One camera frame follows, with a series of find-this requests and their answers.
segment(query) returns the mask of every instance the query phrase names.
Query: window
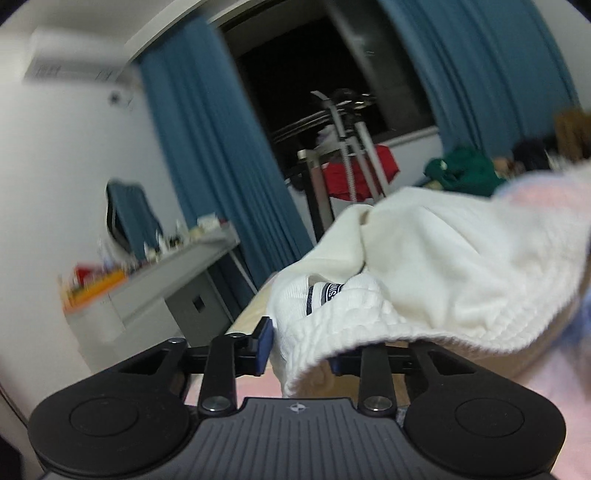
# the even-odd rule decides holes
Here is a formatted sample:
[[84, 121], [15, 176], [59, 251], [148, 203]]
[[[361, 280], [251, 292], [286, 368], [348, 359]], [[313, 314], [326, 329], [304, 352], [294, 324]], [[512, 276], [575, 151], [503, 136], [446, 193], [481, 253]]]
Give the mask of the window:
[[591, 0], [569, 0], [591, 22]]
[[[320, 110], [310, 94], [371, 93], [361, 111], [375, 141], [434, 124], [427, 98], [393, 26], [375, 0], [269, 0], [222, 26], [261, 124], [273, 133]], [[286, 173], [314, 148], [315, 126], [273, 142]]]

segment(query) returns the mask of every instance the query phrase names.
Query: white towel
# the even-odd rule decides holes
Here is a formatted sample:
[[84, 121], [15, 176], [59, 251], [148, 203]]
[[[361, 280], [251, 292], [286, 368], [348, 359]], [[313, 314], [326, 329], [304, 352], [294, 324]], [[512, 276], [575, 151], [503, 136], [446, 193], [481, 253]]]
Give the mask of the white towel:
[[[348, 208], [275, 279], [267, 315], [284, 395], [312, 394], [330, 378], [323, 359], [368, 343], [526, 348], [576, 294], [590, 230], [575, 213], [426, 189]], [[325, 282], [344, 284], [330, 301]]]

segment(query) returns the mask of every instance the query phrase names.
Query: ceiling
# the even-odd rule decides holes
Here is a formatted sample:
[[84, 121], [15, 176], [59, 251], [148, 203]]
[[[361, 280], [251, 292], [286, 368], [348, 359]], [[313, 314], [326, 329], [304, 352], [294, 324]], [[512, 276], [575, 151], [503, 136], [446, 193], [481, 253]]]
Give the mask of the ceiling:
[[235, 57], [326, 15], [322, 0], [284, 0], [225, 32]]
[[79, 30], [126, 42], [173, 0], [28, 0], [0, 32], [30, 35], [35, 28]]

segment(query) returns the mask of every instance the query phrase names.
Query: air conditioner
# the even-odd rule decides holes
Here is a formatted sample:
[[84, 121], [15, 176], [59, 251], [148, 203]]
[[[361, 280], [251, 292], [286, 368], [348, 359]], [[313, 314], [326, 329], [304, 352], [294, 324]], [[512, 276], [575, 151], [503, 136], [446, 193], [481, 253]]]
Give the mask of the air conditioner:
[[31, 35], [25, 78], [114, 82], [129, 60], [123, 43], [72, 30]]

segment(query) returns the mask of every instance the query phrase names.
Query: red clothing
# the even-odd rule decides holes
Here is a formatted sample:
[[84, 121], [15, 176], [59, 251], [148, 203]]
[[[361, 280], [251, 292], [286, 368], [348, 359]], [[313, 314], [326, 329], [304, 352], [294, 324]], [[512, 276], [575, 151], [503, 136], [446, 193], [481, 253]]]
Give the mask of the red clothing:
[[[398, 165], [396, 164], [396, 160], [394, 160], [394, 156], [390, 149], [384, 145], [376, 145], [375, 150], [378, 153], [379, 161], [382, 164], [382, 168], [384, 169], [384, 173], [386, 175], [386, 179], [388, 182], [391, 182], [396, 174], [400, 171]], [[374, 166], [371, 164], [369, 159], [366, 155], [367, 164], [369, 170], [374, 177], [374, 183], [376, 188], [378, 189], [378, 193], [383, 193], [382, 188], [379, 185], [378, 178], [375, 174]], [[361, 168], [359, 163], [352, 158], [352, 168], [353, 168], [353, 176], [355, 178], [355, 189], [357, 191], [357, 201], [363, 202], [366, 199], [371, 198], [371, 193], [369, 191], [369, 186], [365, 181], [363, 176], [363, 172], [361, 172]], [[345, 172], [345, 165], [342, 163], [327, 163], [323, 165], [322, 171], [324, 172], [324, 182], [326, 183], [326, 190], [330, 197], [338, 198], [341, 200], [351, 200], [349, 195], [349, 186], [347, 184], [347, 174]]]

